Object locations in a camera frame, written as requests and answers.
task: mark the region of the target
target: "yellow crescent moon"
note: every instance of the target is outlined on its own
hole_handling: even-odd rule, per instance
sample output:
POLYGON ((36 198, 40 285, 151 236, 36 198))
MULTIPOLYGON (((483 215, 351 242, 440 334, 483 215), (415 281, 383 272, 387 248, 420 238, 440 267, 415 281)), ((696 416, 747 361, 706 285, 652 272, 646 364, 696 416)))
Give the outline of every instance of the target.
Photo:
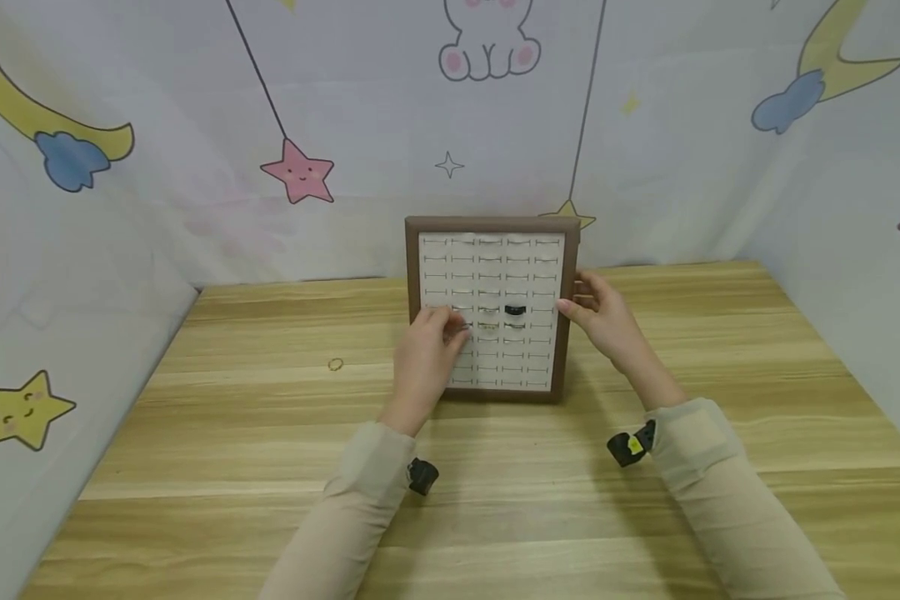
POLYGON ((843 39, 847 38, 866 5, 867 0, 835 0, 803 44, 797 74, 823 71, 823 82, 827 87, 819 102, 867 86, 900 68, 900 58, 847 61, 840 56, 843 39))
POLYGON ((70 133, 97 145, 110 160, 120 160, 133 150, 133 127, 129 122, 121 127, 103 128, 83 125, 82 122, 43 106, 16 87, 0 66, 0 116, 17 131, 33 139, 40 132, 70 133))

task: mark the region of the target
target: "light wood tabletop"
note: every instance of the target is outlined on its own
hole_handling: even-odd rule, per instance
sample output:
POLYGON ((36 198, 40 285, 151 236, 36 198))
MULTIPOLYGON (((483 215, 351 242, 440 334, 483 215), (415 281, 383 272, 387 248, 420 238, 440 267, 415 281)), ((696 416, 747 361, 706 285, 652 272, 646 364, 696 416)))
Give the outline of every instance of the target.
MULTIPOLYGON (((603 271, 850 598, 900 599, 900 435, 754 263, 603 271)), ((203 292, 35 571, 27 600, 255 598, 391 385, 402 279, 203 292)), ((444 403, 360 598, 721 598, 638 400, 576 328, 560 405, 444 403)))

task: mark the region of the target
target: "pink paw pad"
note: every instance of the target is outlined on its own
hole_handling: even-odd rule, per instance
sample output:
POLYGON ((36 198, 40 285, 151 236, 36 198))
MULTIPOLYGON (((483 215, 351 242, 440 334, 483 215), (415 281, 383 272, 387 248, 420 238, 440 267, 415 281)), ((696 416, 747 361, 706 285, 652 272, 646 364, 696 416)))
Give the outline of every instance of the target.
POLYGON ((456 50, 445 52, 443 55, 443 68, 447 70, 447 73, 460 73, 461 69, 463 69, 463 57, 460 56, 460 52, 456 50))
POLYGON ((524 44, 516 52, 516 63, 520 66, 530 66, 537 57, 537 49, 531 44, 524 44))

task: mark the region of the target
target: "cartoon bunny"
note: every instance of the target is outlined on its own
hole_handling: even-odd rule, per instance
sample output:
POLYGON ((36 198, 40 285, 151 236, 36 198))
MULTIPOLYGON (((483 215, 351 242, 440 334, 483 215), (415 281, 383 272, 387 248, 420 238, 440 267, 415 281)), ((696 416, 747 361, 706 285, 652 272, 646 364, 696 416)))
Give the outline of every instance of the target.
POLYGON ((531 71, 540 42, 523 33, 533 0, 443 0, 457 41, 440 49, 440 70, 452 82, 531 71))

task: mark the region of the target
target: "beige long sleeve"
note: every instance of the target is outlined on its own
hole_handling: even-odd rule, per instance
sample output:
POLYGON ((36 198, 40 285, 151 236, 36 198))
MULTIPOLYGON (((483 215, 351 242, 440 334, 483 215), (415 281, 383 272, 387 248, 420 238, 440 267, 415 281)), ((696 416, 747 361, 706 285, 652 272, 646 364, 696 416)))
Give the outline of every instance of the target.
POLYGON ((317 506, 300 523, 260 592, 261 600, 354 598, 370 558, 410 486, 417 443, 363 424, 317 506))
POLYGON ((647 413, 651 454, 730 598, 846 598, 712 400, 647 413))
MULTIPOLYGON (((730 598, 846 598, 712 400, 698 398, 647 417, 657 421, 653 460, 730 598)), ((260 598, 354 598, 410 485, 414 447, 411 437, 384 425, 362 425, 260 598)))

